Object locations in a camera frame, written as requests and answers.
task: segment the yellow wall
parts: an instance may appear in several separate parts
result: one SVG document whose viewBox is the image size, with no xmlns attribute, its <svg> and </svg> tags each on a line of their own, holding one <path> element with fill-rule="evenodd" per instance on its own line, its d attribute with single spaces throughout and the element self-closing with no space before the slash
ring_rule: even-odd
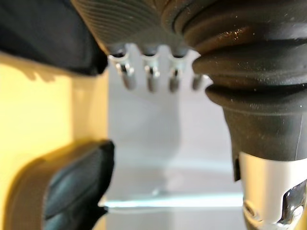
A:
<svg viewBox="0 0 307 230">
<path fill-rule="evenodd" d="M 107 137 L 107 96 L 107 72 L 76 76 L 0 53 L 0 226 L 23 166 L 78 140 Z"/>
</svg>

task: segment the ribbed rubber surface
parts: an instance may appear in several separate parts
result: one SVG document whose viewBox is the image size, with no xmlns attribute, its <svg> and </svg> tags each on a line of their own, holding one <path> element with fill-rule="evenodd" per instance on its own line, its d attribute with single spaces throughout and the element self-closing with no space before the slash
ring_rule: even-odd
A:
<svg viewBox="0 0 307 230">
<path fill-rule="evenodd" d="M 151 0 L 73 0 L 77 11 L 96 40 L 109 53 L 125 43 L 135 43 L 148 52 L 152 47 L 168 45 L 176 55 L 187 47 L 182 37 L 166 32 Z"/>
</svg>

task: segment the silver metal connector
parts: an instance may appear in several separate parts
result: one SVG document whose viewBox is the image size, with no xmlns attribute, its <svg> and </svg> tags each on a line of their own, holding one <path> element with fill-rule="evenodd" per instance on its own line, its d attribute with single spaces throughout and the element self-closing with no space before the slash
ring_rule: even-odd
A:
<svg viewBox="0 0 307 230">
<path fill-rule="evenodd" d="M 109 55 L 108 58 L 115 65 L 118 74 L 124 81 L 125 87 L 128 90 L 133 90 L 136 87 L 136 80 L 134 76 L 134 68 L 131 66 L 129 53 L 126 53 L 122 57 Z"/>
<path fill-rule="evenodd" d="M 201 88 L 201 86 L 203 85 L 204 81 L 209 79 L 209 77 L 207 75 L 203 75 L 203 74 L 195 74 L 193 77 L 193 82 L 192 82 L 192 89 L 194 91 L 197 91 Z"/>
<path fill-rule="evenodd" d="M 147 87 L 150 92 L 157 92 L 159 87 L 159 55 L 143 55 L 143 65 L 147 78 Z"/>
<path fill-rule="evenodd" d="M 272 161 L 241 152 L 243 212 L 249 230 L 294 230 L 306 205 L 307 159 Z"/>
<path fill-rule="evenodd" d="M 170 56 L 171 62 L 171 76 L 169 79 L 169 90 L 171 92 L 177 92 L 180 86 L 180 79 L 183 76 L 184 70 L 186 68 L 185 57 L 174 57 Z"/>
</svg>

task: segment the metal pin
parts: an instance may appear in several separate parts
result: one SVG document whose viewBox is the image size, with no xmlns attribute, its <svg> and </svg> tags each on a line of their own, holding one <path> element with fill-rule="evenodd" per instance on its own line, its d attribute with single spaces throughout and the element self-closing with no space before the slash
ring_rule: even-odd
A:
<svg viewBox="0 0 307 230">
<path fill-rule="evenodd" d="M 128 90 L 136 87 L 134 68 L 130 64 L 129 53 L 109 55 L 109 60 L 115 65 L 118 74 L 122 77 L 124 85 Z"/>
<path fill-rule="evenodd" d="M 205 79 L 208 79 L 209 77 L 207 75 L 203 74 L 195 74 L 193 77 L 193 83 L 192 83 L 192 89 L 197 91 L 201 88 L 202 83 Z"/>
<path fill-rule="evenodd" d="M 186 59 L 184 57 L 170 56 L 171 60 L 171 77 L 169 79 L 169 90 L 177 92 L 180 85 L 180 79 L 186 67 Z"/>
<path fill-rule="evenodd" d="M 147 87 L 150 92 L 157 92 L 159 86 L 159 62 L 158 54 L 153 56 L 143 55 L 143 64 L 147 77 Z"/>
</svg>

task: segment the black fabric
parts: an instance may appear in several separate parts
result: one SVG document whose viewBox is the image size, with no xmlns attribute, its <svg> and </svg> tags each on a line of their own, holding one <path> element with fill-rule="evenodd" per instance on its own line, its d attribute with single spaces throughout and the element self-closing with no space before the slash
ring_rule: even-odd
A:
<svg viewBox="0 0 307 230">
<path fill-rule="evenodd" d="M 106 209 L 97 204 L 106 192 L 114 166 L 109 142 L 57 173 L 50 182 L 44 230 L 91 230 Z"/>
<path fill-rule="evenodd" d="M 0 50 L 87 75 L 107 65 L 69 0 L 1 0 Z"/>
</svg>

